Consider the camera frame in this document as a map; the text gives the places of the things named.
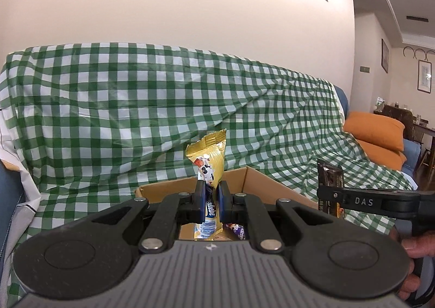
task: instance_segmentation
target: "wooden floor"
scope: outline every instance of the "wooden floor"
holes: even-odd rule
[[[435,191],[435,170],[432,172],[432,177],[429,178],[429,167],[426,165],[415,172],[414,180],[418,185],[419,191]]]

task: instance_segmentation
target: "cartoon cow graphic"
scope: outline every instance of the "cartoon cow graphic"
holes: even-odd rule
[[[202,179],[208,184],[211,184],[215,179],[214,170],[209,163],[210,158],[198,157],[196,158],[194,164],[199,167],[199,171],[202,175]]]

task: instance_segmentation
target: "blue sofa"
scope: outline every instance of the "blue sofa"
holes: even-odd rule
[[[338,99],[340,99],[341,106],[343,107],[344,115],[347,117],[347,114],[349,113],[349,101],[347,100],[347,97],[341,88],[337,86],[334,87],[338,94]],[[406,162],[402,167],[402,172],[413,178],[414,170],[417,165],[418,158],[420,157],[421,145],[404,138],[403,147],[403,154],[406,157]]]
[[[17,205],[24,200],[19,172],[6,169],[0,162],[0,278],[3,271],[4,250],[10,222]]]

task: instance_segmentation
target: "yellow candy wrapper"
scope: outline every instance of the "yellow candy wrapper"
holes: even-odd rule
[[[186,157],[198,166],[202,179],[216,189],[222,175],[225,161],[227,130],[204,136],[186,148]]]
[[[227,130],[217,131],[186,148],[186,156],[198,166],[198,179],[203,179],[207,183],[205,221],[195,225],[195,239],[212,238],[222,229],[217,201],[213,196],[216,192],[213,190],[216,189],[223,175],[226,135]]]

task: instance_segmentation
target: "green checkered tablecloth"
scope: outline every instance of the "green checkered tablecloth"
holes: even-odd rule
[[[310,199],[318,158],[341,165],[347,186],[411,190],[343,132],[329,82],[236,56],[127,43],[29,48],[7,57],[0,107],[42,193],[20,242],[130,199],[139,185],[195,175],[186,145],[223,128],[225,169],[249,165]],[[346,218],[380,232],[392,225]],[[12,272],[8,305],[22,294]]]

